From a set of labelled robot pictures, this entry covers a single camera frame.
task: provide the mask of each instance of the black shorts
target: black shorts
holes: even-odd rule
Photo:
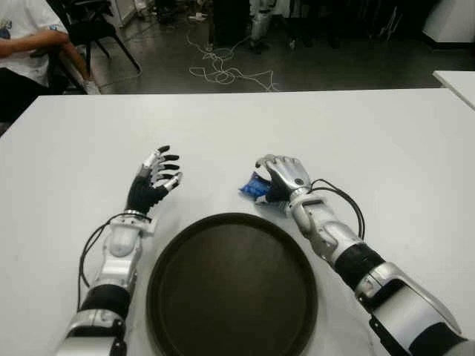
[[[0,122],[14,122],[38,96],[49,94],[48,88],[7,68],[0,68],[0,86]]]

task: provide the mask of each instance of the dark brown tray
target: dark brown tray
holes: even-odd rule
[[[296,356],[316,313],[305,254],[285,231],[248,214],[189,226],[148,284],[148,330],[165,356]]]

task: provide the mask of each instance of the robotic arm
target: robotic arm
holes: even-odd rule
[[[391,355],[474,356],[448,309],[385,261],[311,191],[310,179],[297,159],[267,155],[256,167],[265,167],[272,184],[258,202],[289,202],[289,209],[313,251],[354,291],[371,315],[370,326]]]
[[[125,319],[137,280],[141,239],[154,233],[154,224],[147,213],[180,184],[183,176],[180,172],[163,173],[180,168],[167,164],[179,158],[163,155],[169,148],[155,150],[141,164],[124,212],[109,220],[111,233],[104,242],[102,267],[68,326],[58,356],[126,355]]]
[[[159,148],[144,161],[125,211],[108,221],[111,233],[104,242],[102,267],[68,326],[58,356],[126,355],[125,319],[137,280],[141,238],[154,233],[147,213],[182,179],[181,173],[163,173],[179,169],[166,163],[178,159],[163,155],[168,150],[168,146]],[[258,202],[289,202],[301,233],[354,291],[371,316],[371,328],[391,355],[475,356],[475,342],[461,335],[447,308],[338,220],[311,190],[300,161],[268,155],[258,160],[256,167],[260,166],[270,173],[272,182],[269,193]]]

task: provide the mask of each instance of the blue snack packet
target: blue snack packet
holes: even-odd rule
[[[242,191],[244,194],[249,195],[254,199],[266,195],[267,193],[269,193],[269,190],[270,181],[264,179],[256,172],[252,173],[249,182],[240,189],[240,191]]]

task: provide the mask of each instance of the silver robotic forearm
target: silver robotic forearm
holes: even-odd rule
[[[125,319],[134,295],[142,238],[155,231],[155,221],[148,218],[147,213],[182,179],[181,173],[163,173],[179,169],[177,165],[164,164],[178,159],[178,156],[162,155],[168,150],[169,146],[155,150],[141,164],[124,213],[105,224],[110,226],[111,233],[103,245],[101,268],[67,327],[66,338],[56,353],[58,356],[126,355]]]
[[[125,319],[137,280],[141,238],[153,234],[154,224],[131,215],[111,221],[103,246],[103,262],[80,310],[74,315],[57,352],[66,355],[125,355]]]
[[[440,301],[396,265],[385,262],[338,220],[322,198],[299,193],[290,197],[292,217],[314,252],[371,314],[371,328],[389,353],[449,355],[455,345],[464,343],[455,318]],[[462,347],[474,350],[473,345]]]

